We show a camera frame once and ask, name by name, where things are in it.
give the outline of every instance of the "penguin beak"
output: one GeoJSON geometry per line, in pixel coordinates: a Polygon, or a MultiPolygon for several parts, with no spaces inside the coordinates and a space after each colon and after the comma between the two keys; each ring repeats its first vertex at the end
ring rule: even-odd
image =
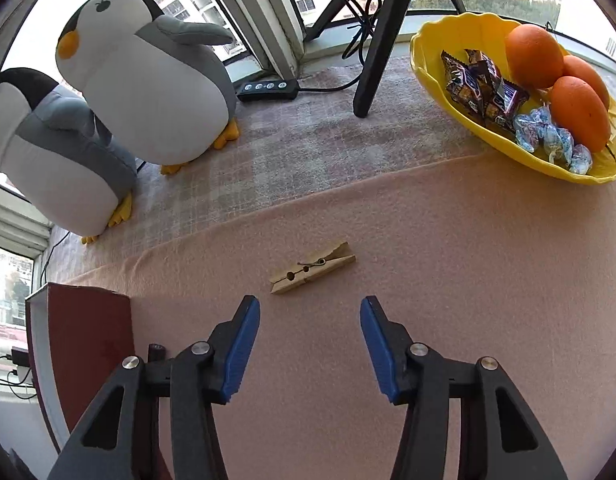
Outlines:
{"type": "Polygon", "coordinates": [[[57,55],[61,59],[70,59],[78,50],[78,42],[78,32],[76,30],[71,30],[60,39],[57,45],[57,55]]]}

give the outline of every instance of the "orange fruit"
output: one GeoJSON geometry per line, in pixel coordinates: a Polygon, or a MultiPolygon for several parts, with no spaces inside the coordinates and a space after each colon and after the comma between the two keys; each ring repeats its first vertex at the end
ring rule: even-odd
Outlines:
{"type": "Polygon", "coordinates": [[[608,112],[595,90],[583,79],[565,75],[549,94],[550,115],[562,128],[567,128],[577,144],[591,153],[600,152],[610,139],[608,112]]]}
{"type": "Polygon", "coordinates": [[[601,79],[601,76],[583,59],[577,56],[563,57],[563,75],[572,75],[583,79],[586,83],[592,86],[592,89],[597,93],[601,102],[603,102],[606,110],[610,108],[610,94],[606,83],[601,79]]]}
{"type": "Polygon", "coordinates": [[[549,32],[537,25],[514,28],[505,38],[513,79],[526,88],[550,88],[563,75],[562,50],[549,32]]]}

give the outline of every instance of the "black power strip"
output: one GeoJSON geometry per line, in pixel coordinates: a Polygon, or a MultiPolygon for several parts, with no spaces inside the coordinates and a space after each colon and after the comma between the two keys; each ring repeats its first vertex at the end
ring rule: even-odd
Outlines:
{"type": "Polygon", "coordinates": [[[299,93],[299,83],[296,79],[280,79],[277,81],[252,81],[243,83],[237,92],[237,98],[244,103],[249,101],[291,101],[299,93]]]}

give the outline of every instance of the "window sill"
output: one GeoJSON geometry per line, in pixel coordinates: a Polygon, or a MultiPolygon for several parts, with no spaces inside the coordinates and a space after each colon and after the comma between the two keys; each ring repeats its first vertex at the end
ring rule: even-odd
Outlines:
{"type": "MultiPolygon", "coordinates": [[[[424,23],[438,22],[447,14],[413,14],[406,16],[399,30],[396,43],[410,41],[413,34],[418,33],[424,23]]],[[[334,56],[341,54],[352,39],[356,29],[348,29],[349,23],[342,23],[324,30],[316,39],[305,44],[305,54],[302,63],[319,59],[324,56],[334,56]]],[[[557,41],[568,52],[575,56],[581,57],[588,62],[605,68],[616,75],[616,62],[609,57],[604,56],[597,50],[585,46],[576,40],[562,36],[558,32],[555,33],[557,41]]]]}
{"type": "Polygon", "coordinates": [[[246,56],[226,65],[226,70],[232,83],[237,86],[246,79],[251,79],[262,71],[261,65],[254,56],[246,56]]]}

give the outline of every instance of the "yellow bowl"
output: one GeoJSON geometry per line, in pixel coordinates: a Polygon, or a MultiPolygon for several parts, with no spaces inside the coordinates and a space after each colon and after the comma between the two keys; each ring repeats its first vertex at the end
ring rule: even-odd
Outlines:
{"type": "MultiPolygon", "coordinates": [[[[608,151],[593,154],[593,164],[587,175],[573,174],[548,162],[542,148],[534,153],[528,153],[517,146],[514,140],[475,123],[466,115],[460,104],[450,99],[450,94],[445,90],[445,71],[441,61],[441,51],[445,50],[451,56],[467,61],[465,48],[481,50],[496,63],[502,75],[510,79],[504,38],[518,25],[520,25],[518,22],[503,20],[496,14],[473,14],[472,12],[447,16],[438,22],[426,23],[410,40],[410,65],[419,82],[451,116],[493,148],[517,162],[546,175],[577,184],[603,184],[616,180],[616,161],[608,151]]],[[[563,47],[562,50],[564,55],[568,54],[563,47]]],[[[522,106],[521,112],[528,113],[541,104],[539,95],[532,95],[530,101],[522,106]]],[[[612,97],[608,118],[611,124],[611,137],[608,145],[616,156],[616,101],[612,97]]]]}

